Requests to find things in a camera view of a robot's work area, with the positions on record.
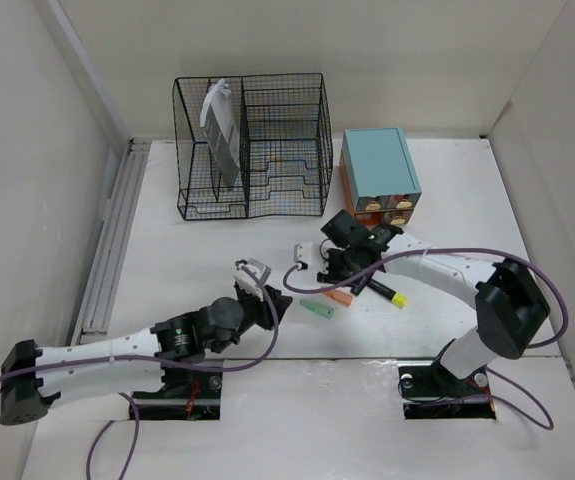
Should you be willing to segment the orange highlighter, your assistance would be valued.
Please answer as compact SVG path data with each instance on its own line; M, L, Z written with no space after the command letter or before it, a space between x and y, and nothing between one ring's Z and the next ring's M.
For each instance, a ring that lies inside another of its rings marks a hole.
M324 295L333 300L334 302L343 305L344 307L349 307L353 303L354 297L351 294L345 293L339 290L331 290L324 293Z

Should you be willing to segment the clear plastic drawer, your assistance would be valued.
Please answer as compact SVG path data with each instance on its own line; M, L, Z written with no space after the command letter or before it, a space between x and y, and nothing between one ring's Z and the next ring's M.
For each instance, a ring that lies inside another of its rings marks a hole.
M413 208L387 210L382 213L382 219L389 225L402 226L409 223L413 213Z
M396 194L389 197L388 209L409 210L414 209L420 199L420 193Z
M355 219L366 227L373 227L383 221L381 212L357 212Z
M357 212L382 212L386 210L389 202L389 195L361 196L357 200Z

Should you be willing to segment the green highlighter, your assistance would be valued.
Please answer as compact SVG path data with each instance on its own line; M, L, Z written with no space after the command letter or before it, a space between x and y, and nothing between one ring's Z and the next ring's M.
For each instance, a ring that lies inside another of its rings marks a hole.
M316 301L300 299L299 304L307 311L328 320L332 319L335 313L333 308Z

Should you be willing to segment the yellow cap black highlighter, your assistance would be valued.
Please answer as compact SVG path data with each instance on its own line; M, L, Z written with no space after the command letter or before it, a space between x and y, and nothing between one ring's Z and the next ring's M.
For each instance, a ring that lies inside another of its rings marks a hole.
M398 309L403 309L407 305L407 298L401 293L393 290L392 288L382 284L377 280L369 280L367 286L382 298L388 300L392 305Z

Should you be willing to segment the grey paper swatch booklet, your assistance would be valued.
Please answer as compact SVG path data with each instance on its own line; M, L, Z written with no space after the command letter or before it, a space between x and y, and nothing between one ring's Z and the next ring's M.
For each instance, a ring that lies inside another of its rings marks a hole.
M240 171L240 131L233 112L233 93L225 78L209 87L199 122L222 180L233 187Z

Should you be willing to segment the purple cap black highlighter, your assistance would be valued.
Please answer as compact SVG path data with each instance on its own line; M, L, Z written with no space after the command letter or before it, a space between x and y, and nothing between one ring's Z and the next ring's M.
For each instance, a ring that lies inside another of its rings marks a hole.
M369 277L361 277L359 279L354 280L351 283L350 292L354 296L358 296L365 287L369 284L370 278Z

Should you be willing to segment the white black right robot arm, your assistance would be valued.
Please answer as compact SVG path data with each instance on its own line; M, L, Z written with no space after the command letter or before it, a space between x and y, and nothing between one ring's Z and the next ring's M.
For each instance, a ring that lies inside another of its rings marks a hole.
M530 271L516 260L439 253L398 226L368 228L346 210L321 231L333 246L319 282L339 283L381 261L380 271L434 287L475 311L475 326L450 341L430 364L403 368L401 388L415 400L473 394L486 366L497 358L520 358L550 314Z

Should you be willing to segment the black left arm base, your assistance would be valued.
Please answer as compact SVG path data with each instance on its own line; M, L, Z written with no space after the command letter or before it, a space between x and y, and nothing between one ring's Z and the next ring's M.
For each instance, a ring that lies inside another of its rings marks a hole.
M216 372L172 369L169 382L157 391L135 391L131 397L141 420L215 421L220 419L223 372L221 362L211 362Z

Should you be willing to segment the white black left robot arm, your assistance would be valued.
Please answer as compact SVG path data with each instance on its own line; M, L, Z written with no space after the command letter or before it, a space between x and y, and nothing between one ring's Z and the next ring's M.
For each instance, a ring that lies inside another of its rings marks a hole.
M222 353L254 326L274 332L293 302L271 286L235 292L118 338L70 347L16 343L1 364L0 423L30 423L53 408L113 393L176 397L188 390L192 373L224 372L206 363L206 353Z

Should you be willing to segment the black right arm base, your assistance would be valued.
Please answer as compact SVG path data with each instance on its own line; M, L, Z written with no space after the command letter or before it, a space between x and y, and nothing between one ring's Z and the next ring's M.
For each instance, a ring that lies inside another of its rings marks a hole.
M437 359L398 363L398 393L406 420L495 420L485 367L457 379Z

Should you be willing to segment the teal orange drawer box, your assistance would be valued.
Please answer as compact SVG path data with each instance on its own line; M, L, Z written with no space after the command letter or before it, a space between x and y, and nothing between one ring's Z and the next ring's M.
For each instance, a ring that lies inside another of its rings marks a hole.
M420 193L422 188L401 127L348 129L339 159L346 209L361 196Z

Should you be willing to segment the aluminium rail left side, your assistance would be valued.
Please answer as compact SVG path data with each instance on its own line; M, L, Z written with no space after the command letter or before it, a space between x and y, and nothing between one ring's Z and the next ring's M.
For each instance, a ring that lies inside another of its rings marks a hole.
M101 210L102 229L69 329L69 345L98 341L108 333L150 149L151 143L140 139L130 140L125 148L111 195Z

